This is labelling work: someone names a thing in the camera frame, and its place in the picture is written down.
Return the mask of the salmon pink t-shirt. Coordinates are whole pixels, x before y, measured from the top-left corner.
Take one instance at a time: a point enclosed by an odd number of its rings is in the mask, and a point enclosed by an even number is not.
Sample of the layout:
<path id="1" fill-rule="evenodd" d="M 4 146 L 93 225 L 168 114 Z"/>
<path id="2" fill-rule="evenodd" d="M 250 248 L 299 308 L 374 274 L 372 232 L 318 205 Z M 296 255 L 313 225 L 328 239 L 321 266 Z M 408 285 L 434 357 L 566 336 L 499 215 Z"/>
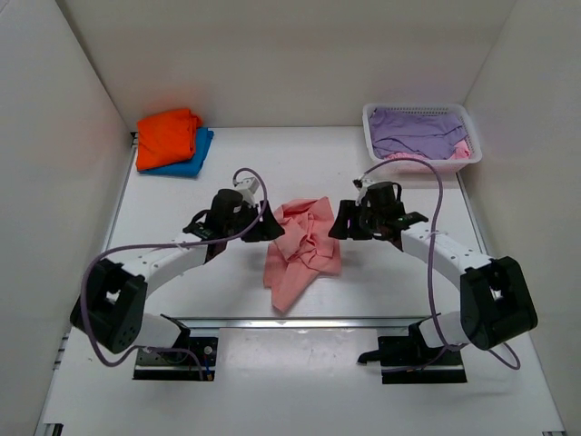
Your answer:
<path id="1" fill-rule="evenodd" d="M 271 306 L 285 313 L 319 275 L 341 273 L 340 242 L 329 237 L 334 215 L 326 196 L 292 200 L 273 215 L 284 235 L 269 244 L 263 285 Z"/>

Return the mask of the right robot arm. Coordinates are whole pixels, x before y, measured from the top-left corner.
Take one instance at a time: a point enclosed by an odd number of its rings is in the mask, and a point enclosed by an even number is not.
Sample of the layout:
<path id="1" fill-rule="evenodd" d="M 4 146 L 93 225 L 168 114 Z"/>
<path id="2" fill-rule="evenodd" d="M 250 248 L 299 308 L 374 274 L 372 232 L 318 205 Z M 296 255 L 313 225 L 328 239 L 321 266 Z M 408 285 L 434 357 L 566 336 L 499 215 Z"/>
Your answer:
<path id="1" fill-rule="evenodd" d="M 459 309 L 410 326 L 407 352 L 428 363 L 443 347 L 473 345 L 489 351 L 538 325 L 537 311 L 520 264 L 469 249 L 435 228 L 436 220 L 407 212 L 398 183 L 356 179 L 354 200 L 340 201 L 329 236 L 335 240 L 391 243 L 424 262 L 459 292 Z"/>

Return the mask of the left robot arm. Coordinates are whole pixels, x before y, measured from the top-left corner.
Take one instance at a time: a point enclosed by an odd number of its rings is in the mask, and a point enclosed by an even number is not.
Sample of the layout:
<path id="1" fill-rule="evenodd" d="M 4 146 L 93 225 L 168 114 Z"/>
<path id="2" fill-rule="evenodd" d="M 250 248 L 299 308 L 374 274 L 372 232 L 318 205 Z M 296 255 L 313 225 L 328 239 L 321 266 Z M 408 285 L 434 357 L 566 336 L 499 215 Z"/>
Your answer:
<path id="1" fill-rule="evenodd" d="M 144 311 L 147 298 L 172 279 L 217 257 L 231 239 L 246 243 L 284 235 L 270 206 L 250 194 L 221 189 L 211 207 L 195 214 L 167 248 L 115 263 L 99 261 L 85 288 L 86 313 L 96 341 L 114 354 L 132 346 L 158 349 L 171 362 L 190 350 L 189 329 L 167 315 Z"/>

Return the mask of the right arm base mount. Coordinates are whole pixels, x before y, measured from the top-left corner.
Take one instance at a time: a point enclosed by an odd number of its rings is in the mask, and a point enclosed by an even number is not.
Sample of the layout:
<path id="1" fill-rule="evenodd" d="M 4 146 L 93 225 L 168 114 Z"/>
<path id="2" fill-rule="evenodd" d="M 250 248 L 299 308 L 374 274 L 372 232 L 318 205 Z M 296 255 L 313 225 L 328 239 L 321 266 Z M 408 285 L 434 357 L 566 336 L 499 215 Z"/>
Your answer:
<path id="1" fill-rule="evenodd" d="M 375 350 L 362 353 L 357 364 L 378 363 L 386 384 L 460 384 L 468 381 L 460 351 L 429 348 L 416 325 L 402 334 L 381 334 Z"/>

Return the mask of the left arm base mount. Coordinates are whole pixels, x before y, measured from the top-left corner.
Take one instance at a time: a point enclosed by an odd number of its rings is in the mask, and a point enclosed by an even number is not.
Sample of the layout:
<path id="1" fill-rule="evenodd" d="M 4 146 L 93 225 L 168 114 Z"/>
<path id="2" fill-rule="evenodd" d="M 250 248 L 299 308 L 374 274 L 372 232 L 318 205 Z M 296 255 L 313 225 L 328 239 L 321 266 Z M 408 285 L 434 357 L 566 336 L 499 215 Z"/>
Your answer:
<path id="1" fill-rule="evenodd" d="M 138 351 L 133 366 L 135 381 L 213 382 L 219 351 L 219 331 L 188 327 L 178 341 L 178 352 Z"/>

